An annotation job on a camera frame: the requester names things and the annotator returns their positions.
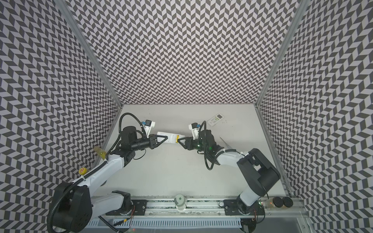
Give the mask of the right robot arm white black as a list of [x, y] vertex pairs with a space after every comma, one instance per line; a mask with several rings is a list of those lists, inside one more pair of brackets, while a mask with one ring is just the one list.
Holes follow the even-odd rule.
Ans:
[[259, 149], [240, 152], [218, 145], [211, 130], [207, 129], [205, 121], [201, 125], [196, 122], [192, 123], [189, 129], [192, 131], [192, 136], [178, 137], [177, 143], [186, 150], [196, 150], [202, 154], [208, 170], [212, 170], [215, 165], [238, 168], [247, 186], [237, 197], [236, 203], [241, 214], [251, 214], [258, 200], [267, 195], [268, 191], [281, 179], [277, 168]]

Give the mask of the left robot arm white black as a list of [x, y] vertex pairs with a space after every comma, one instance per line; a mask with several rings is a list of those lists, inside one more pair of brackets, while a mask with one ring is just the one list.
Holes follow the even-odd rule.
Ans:
[[104, 156], [104, 161], [93, 170], [81, 174], [72, 182], [62, 182], [54, 191], [47, 216], [49, 233], [80, 232], [93, 218], [116, 212], [132, 216], [135, 204], [130, 193], [115, 190], [94, 197], [96, 190], [111, 176], [127, 166], [135, 158], [136, 151], [155, 149], [168, 140], [167, 136], [151, 134], [155, 123], [140, 121], [132, 113], [124, 113], [119, 119], [119, 134]]

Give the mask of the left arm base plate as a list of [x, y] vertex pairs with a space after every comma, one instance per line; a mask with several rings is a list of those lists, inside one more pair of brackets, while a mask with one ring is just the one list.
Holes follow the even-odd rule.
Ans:
[[127, 200], [124, 201], [122, 206], [114, 211], [110, 211], [106, 213], [106, 216], [144, 216], [146, 207], [147, 207], [147, 200]]

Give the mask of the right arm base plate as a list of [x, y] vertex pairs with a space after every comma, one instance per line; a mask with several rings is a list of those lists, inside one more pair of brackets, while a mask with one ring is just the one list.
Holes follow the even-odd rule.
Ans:
[[254, 216], [265, 215], [265, 210], [259, 201], [254, 202], [251, 206], [246, 206], [238, 200], [223, 200], [223, 208], [226, 216]]

